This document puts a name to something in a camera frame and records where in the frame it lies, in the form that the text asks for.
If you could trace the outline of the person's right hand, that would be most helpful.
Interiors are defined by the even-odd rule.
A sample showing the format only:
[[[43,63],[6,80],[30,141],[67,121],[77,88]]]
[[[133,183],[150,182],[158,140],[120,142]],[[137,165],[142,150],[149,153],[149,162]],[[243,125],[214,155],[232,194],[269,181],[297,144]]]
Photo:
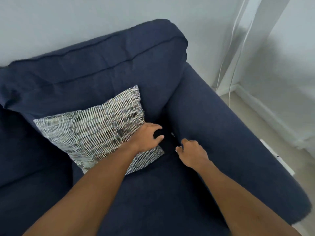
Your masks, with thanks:
[[[198,172],[210,163],[206,151],[197,141],[183,139],[181,146],[183,148],[183,154],[178,154],[178,156],[187,167]]]

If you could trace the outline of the person's left hand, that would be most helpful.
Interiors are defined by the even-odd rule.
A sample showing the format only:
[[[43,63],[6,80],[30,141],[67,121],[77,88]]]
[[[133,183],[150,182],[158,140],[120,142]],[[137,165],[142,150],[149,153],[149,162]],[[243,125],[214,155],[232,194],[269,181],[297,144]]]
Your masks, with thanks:
[[[135,148],[137,153],[146,152],[155,148],[153,146],[153,139],[155,132],[162,130],[163,127],[159,124],[145,122],[130,138],[130,143]]]

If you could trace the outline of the person's right forearm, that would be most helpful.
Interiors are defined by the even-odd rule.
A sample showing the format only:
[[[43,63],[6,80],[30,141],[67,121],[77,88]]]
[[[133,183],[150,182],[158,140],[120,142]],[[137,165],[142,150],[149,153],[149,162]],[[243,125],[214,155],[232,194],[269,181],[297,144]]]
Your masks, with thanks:
[[[206,183],[233,236],[301,236],[211,161],[201,159],[192,168]]]

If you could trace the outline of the person's left forearm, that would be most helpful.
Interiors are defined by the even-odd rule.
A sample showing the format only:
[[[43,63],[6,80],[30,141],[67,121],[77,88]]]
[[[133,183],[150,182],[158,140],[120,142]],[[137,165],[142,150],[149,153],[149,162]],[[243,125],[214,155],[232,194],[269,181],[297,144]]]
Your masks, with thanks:
[[[125,143],[89,170],[73,188],[22,236],[95,236],[139,152]]]

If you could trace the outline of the navy blue fabric sofa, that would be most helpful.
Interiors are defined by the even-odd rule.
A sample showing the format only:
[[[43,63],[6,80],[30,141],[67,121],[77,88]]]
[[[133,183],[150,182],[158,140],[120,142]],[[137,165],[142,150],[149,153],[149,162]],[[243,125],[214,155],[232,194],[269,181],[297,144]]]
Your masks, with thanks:
[[[184,66],[178,87],[154,123],[163,126],[162,148],[166,143],[179,145],[183,138],[198,141],[218,169],[287,223],[299,222],[311,212],[300,184],[190,64]],[[83,176],[71,163],[71,172],[52,167],[0,187],[0,236],[22,236],[68,193]]]

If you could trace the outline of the navy blue sofa seat cushion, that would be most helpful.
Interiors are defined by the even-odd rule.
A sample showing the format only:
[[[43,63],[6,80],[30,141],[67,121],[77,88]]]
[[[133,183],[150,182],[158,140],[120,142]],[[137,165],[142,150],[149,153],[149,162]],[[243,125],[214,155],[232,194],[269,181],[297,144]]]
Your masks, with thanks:
[[[229,236],[212,195],[175,145],[164,144],[164,155],[124,177],[97,236]]]

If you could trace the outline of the grey white patterned throw pillow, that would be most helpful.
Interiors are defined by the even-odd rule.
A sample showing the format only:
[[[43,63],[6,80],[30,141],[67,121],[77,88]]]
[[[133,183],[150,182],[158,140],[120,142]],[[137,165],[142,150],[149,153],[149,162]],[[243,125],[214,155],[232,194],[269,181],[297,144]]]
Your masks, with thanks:
[[[127,142],[144,123],[137,85],[102,105],[34,120],[41,134],[67,153],[83,174]]]

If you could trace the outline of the navy blue sofa back cushion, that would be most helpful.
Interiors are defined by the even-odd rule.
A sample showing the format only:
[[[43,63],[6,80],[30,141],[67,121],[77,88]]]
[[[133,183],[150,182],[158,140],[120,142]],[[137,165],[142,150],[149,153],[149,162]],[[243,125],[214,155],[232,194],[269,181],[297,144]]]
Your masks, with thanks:
[[[148,122],[178,87],[188,41],[156,19],[0,68],[0,104],[29,122],[101,105],[137,85]]]
[[[21,114],[0,105],[0,187],[36,172],[64,166],[71,172],[71,160],[36,131]]]

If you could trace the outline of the white power strip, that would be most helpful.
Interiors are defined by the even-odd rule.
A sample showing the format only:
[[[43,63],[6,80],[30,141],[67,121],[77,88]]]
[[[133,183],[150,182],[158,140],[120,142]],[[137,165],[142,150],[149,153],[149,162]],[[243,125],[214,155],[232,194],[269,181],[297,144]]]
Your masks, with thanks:
[[[291,176],[294,176],[295,175],[294,170],[263,139],[260,139],[260,141],[277,159],[277,161],[286,169],[286,171],[288,171]]]

